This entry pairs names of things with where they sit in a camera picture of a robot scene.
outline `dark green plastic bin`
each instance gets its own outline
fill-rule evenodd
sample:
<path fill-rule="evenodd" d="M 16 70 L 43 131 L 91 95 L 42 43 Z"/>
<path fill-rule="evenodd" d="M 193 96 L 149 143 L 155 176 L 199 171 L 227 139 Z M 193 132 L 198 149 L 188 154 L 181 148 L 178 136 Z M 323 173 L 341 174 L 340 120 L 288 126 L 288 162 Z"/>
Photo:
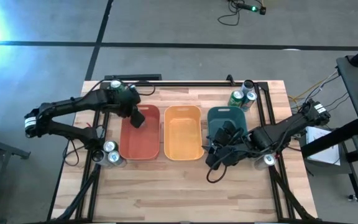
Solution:
<path fill-rule="evenodd" d="M 230 121 L 234 127 L 243 128 L 244 134 L 247 134 L 247 124 L 244 112 L 235 106 L 217 106 L 208 111 L 208 135 L 215 137 L 216 132 L 223 126 L 225 121 Z"/>

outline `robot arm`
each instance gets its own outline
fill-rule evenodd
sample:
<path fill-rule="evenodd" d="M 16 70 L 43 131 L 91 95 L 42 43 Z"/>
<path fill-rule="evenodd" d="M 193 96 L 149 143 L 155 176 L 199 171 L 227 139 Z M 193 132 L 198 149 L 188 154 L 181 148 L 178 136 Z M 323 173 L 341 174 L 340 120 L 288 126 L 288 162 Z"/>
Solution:
<path fill-rule="evenodd" d="M 52 118 L 84 110 L 100 110 L 104 113 L 115 113 L 122 118 L 131 117 L 131 124 L 138 128 L 145 119 L 137 109 L 138 103 L 140 96 L 134 86 L 125 90 L 93 90 L 83 97 L 42 103 L 40 107 L 24 116 L 25 133 L 29 138 L 56 134 L 68 139 L 79 139 L 86 149 L 94 149 L 103 145 L 95 128 L 76 128 L 52 121 Z"/>
<path fill-rule="evenodd" d="M 310 99 L 301 110 L 278 124 L 269 124 L 255 128 L 243 135 L 244 130 L 235 129 L 230 123 L 224 123 L 212 140 L 208 149 L 207 165 L 217 170 L 222 162 L 225 166 L 234 166 L 247 157 L 260 157 L 284 150 L 291 136 L 307 126 L 324 125 L 330 115 L 319 102 Z"/>

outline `wooden table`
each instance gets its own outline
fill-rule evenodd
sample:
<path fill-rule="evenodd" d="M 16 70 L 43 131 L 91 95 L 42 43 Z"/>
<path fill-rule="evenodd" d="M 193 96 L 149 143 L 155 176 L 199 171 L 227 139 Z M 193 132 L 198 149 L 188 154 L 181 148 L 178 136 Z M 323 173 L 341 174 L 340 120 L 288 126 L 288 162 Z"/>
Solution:
<path fill-rule="evenodd" d="M 280 122 L 291 116 L 284 82 L 267 82 L 275 119 Z M 96 81 L 84 82 L 82 95 L 94 84 Z M 237 89 L 238 87 L 157 87 L 152 96 L 142 96 L 141 104 L 155 105 L 160 109 L 160 155 L 154 161 L 128 161 L 124 168 L 101 170 L 94 222 L 277 221 L 267 169 L 255 170 L 253 162 L 244 159 L 238 165 L 228 167 L 222 181 L 210 184 L 206 181 L 209 169 L 205 164 L 206 154 L 197 161 L 177 162 L 166 158 L 163 152 L 163 115 L 167 107 L 198 106 L 201 109 L 203 144 L 207 144 L 208 110 L 214 106 L 226 106 L 229 95 Z M 138 90 L 146 93 L 151 87 L 139 87 Z M 266 109 L 264 96 L 262 103 Z M 245 115 L 249 130 L 260 126 L 256 103 Z M 265 116 L 269 123 L 268 114 L 265 113 Z M 87 123 L 92 124 L 93 117 L 93 111 L 77 113 L 74 125 L 85 128 Z M 110 118 L 106 139 L 119 143 L 121 119 L 115 114 Z M 75 141 L 75 144 L 77 147 L 81 146 L 79 141 Z M 295 141 L 290 146 L 299 148 Z M 80 189 L 86 151 L 80 150 L 79 155 L 80 163 L 76 167 L 63 167 L 52 218 L 59 216 L 67 208 Z M 286 149 L 283 157 L 291 191 L 302 206 L 317 217 L 301 153 Z M 70 155 L 67 161 L 75 162 L 75 155 Z M 213 172 L 211 179 L 219 177 L 221 172 L 221 169 Z M 280 198 L 286 214 L 285 199 L 281 191 Z M 85 209 L 88 208 L 88 202 L 86 199 Z"/>

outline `white paper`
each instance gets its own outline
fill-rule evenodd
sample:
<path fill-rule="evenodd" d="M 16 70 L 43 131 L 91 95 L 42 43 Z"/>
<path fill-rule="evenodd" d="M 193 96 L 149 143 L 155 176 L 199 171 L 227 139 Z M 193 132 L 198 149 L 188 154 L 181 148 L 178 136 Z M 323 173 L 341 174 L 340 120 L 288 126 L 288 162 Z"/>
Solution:
<path fill-rule="evenodd" d="M 325 136 L 326 134 L 331 133 L 323 129 L 315 127 L 306 127 L 306 143 L 310 143 L 315 139 Z M 338 145 L 332 146 L 324 151 L 316 153 L 308 157 L 310 160 L 326 162 L 328 164 L 335 164 L 337 166 L 341 165 L 341 160 L 339 159 L 339 147 Z"/>

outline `can lid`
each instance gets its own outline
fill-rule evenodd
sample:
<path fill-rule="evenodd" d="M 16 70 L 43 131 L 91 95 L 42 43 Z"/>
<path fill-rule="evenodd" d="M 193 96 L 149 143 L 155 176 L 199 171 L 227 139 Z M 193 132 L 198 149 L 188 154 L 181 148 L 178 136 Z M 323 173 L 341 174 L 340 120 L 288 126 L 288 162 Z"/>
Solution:
<path fill-rule="evenodd" d="M 109 153 L 108 159 L 110 162 L 117 162 L 119 160 L 119 157 L 119 153 L 117 151 L 113 151 Z"/>
<path fill-rule="evenodd" d="M 233 96 L 236 99 L 242 99 L 244 97 L 244 93 L 239 91 L 239 90 L 236 90 L 236 91 L 233 92 Z"/>
<path fill-rule="evenodd" d="M 271 154 L 267 154 L 264 156 L 264 161 L 267 165 L 272 166 L 276 163 L 276 160 L 274 159 L 274 156 Z"/>
<path fill-rule="evenodd" d="M 247 88 L 253 88 L 254 82 L 252 80 L 246 80 L 246 81 L 244 81 L 244 86 Z"/>
<path fill-rule="evenodd" d="M 104 153 L 102 150 L 97 150 L 92 153 L 92 160 L 94 162 L 100 162 L 103 160 Z"/>
<path fill-rule="evenodd" d="M 121 82 L 119 80 L 113 80 L 113 81 L 111 81 L 110 86 L 112 88 L 118 88 L 121 86 Z"/>
<path fill-rule="evenodd" d="M 248 92 L 247 93 L 247 98 L 249 99 L 249 100 L 256 100 L 256 97 L 257 97 L 257 95 L 256 95 L 256 93 L 254 93 L 254 92 Z"/>
<path fill-rule="evenodd" d="M 106 152 L 111 152 L 113 150 L 116 149 L 116 143 L 114 141 L 106 141 L 104 144 L 103 144 L 103 149 L 106 151 Z"/>

